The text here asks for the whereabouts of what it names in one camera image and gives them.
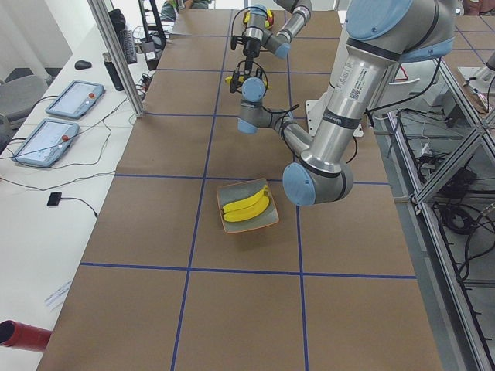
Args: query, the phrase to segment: white desk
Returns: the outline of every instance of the white desk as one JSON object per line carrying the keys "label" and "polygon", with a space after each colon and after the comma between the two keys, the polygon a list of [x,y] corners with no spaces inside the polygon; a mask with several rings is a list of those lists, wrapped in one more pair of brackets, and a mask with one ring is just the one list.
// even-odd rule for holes
{"label": "white desk", "polygon": [[[87,80],[105,85],[106,93],[100,102],[77,123],[81,130],[94,125],[109,114],[125,98],[117,92],[103,65],[101,54],[106,51],[96,26],[88,33],[76,51],[50,86],[45,96],[59,94],[72,80]],[[75,70],[77,60],[89,60],[89,70]],[[138,63],[129,65],[137,83],[147,72],[143,55]],[[48,115],[45,108],[51,100],[38,104],[29,115],[16,137],[26,137]],[[128,102],[105,120],[112,134],[101,160],[91,166],[70,166],[62,169],[26,168],[9,159],[0,160],[0,176],[29,186],[47,188],[78,177],[101,172],[112,172],[125,149],[135,117]],[[69,151],[54,165],[75,162],[94,162],[99,154],[108,129],[99,124],[82,134]],[[15,150],[18,145],[10,145]],[[0,157],[9,157],[4,151]],[[57,187],[63,197],[78,197],[97,211],[100,210],[113,175],[100,176]],[[24,189],[0,181],[0,321],[12,319],[42,328],[52,329],[61,306],[50,311],[44,304],[54,291],[72,280],[80,257],[93,230],[96,218],[80,201],[62,200],[58,207],[48,208],[46,201],[53,190],[44,192]],[[41,353],[0,347],[0,369],[30,371],[36,369]]]}

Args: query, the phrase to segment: gray chair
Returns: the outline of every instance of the gray chair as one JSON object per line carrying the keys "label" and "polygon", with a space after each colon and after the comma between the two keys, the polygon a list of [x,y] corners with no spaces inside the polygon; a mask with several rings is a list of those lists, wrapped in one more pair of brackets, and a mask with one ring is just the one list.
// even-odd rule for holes
{"label": "gray chair", "polygon": [[30,75],[4,83],[0,80],[0,152],[44,95],[48,85],[39,76]]}

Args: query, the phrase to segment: keyboard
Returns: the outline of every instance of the keyboard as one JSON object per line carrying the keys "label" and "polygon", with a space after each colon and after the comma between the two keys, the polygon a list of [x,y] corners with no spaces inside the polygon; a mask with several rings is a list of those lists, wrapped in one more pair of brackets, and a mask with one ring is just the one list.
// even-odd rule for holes
{"label": "keyboard", "polygon": [[132,31],[125,29],[117,32],[118,42],[121,44],[122,51],[124,52],[125,60],[127,64],[137,63],[138,55],[134,48],[134,38],[132,37]]}

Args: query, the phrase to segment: yellow banana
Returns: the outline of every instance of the yellow banana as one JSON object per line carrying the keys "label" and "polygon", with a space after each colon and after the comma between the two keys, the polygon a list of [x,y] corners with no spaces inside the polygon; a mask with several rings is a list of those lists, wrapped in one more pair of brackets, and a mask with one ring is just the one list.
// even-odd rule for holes
{"label": "yellow banana", "polygon": [[222,211],[224,213],[230,213],[232,211],[245,209],[249,206],[253,206],[265,194],[265,191],[268,192],[268,186],[267,185],[264,185],[263,188],[260,189],[258,192],[256,192],[253,196],[249,196],[245,199],[239,199],[238,201],[228,203],[227,205],[222,207]]}
{"label": "yellow banana", "polygon": [[225,213],[224,220],[226,222],[242,222],[262,214],[270,204],[270,197],[267,189],[263,188],[260,192],[263,193],[254,205]]}

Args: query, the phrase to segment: black phone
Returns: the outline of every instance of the black phone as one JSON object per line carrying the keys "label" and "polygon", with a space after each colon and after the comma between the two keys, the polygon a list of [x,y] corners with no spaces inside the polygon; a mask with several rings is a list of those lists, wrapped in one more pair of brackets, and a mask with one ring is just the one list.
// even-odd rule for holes
{"label": "black phone", "polygon": [[46,205],[58,206],[61,198],[62,198],[62,192],[51,192]]}

